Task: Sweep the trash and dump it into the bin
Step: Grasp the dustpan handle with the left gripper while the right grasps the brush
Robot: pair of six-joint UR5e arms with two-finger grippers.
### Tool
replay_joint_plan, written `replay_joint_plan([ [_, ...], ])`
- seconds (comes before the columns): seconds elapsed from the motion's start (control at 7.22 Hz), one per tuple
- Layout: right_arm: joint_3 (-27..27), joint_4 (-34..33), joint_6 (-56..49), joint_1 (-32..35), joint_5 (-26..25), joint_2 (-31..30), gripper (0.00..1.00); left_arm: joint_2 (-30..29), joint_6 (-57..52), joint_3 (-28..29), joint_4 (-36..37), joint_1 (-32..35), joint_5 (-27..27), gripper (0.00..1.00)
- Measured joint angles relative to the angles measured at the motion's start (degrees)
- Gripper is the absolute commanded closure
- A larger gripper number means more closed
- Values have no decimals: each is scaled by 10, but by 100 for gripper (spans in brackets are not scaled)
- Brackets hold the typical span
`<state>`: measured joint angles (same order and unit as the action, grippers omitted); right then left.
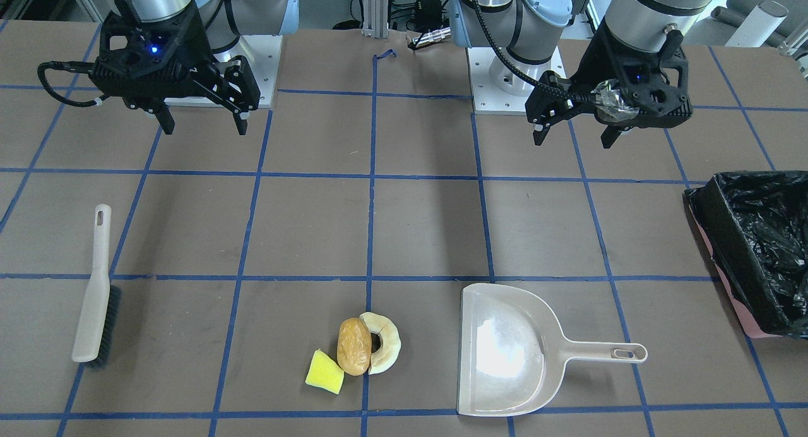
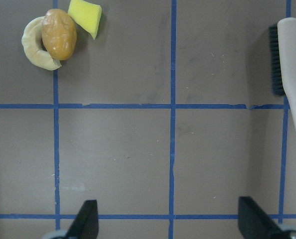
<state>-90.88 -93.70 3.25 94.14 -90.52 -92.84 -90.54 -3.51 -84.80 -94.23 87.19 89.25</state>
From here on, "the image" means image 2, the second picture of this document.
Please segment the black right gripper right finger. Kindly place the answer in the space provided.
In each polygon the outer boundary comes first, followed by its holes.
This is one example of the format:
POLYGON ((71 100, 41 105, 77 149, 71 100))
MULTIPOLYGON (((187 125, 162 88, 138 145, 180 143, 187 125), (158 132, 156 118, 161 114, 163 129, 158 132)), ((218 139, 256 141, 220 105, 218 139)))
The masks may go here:
POLYGON ((251 197, 238 199, 238 229, 244 239, 290 239, 251 197))

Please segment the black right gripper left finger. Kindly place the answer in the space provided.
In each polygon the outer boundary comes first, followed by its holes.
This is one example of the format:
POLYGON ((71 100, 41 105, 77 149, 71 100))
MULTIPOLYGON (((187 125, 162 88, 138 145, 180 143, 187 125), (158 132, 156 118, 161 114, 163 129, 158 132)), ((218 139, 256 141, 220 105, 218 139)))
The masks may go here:
POLYGON ((96 239, 99 233, 97 200, 86 200, 67 231, 66 239, 96 239))

